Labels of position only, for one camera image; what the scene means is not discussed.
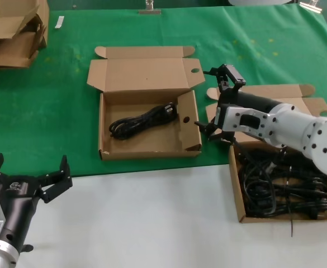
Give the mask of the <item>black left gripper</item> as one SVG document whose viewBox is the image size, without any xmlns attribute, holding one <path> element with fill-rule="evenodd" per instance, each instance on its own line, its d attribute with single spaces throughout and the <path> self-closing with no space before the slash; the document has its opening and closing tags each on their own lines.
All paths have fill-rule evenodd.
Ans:
<svg viewBox="0 0 327 268">
<path fill-rule="evenodd" d="M 0 169 L 3 163 L 0 153 Z M 35 176 L 0 174 L 0 184 L 5 217 L 0 240 L 22 249 L 39 199 L 46 204 L 51 202 L 71 188 L 73 181 L 67 156 L 63 155 L 59 170 L 40 176 L 39 181 Z"/>
</svg>

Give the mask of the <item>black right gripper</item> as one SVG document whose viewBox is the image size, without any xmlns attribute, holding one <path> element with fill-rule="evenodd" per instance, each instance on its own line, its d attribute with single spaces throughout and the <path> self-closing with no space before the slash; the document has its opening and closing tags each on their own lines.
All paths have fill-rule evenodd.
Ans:
<svg viewBox="0 0 327 268">
<path fill-rule="evenodd" d="M 251 108 L 261 112 L 270 112 L 274 107 L 281 104 L 274 99 L 242 92 L 241 88 L 246 85 L 246 81 L 233 65 L 222 64 L 218 68 L 211 68 L 209 71 L 203 71 L 203 73 L 216 78 L 220 93 L 219 103 Z M 209 141 L 222 141 L 230 144 L 235 142 L 235 132 L 221 131 L 215 133 L 219 128 L 214 124 L 213 119 L 207 124 L 195 121 L 195 125 Z"/>
</svg>

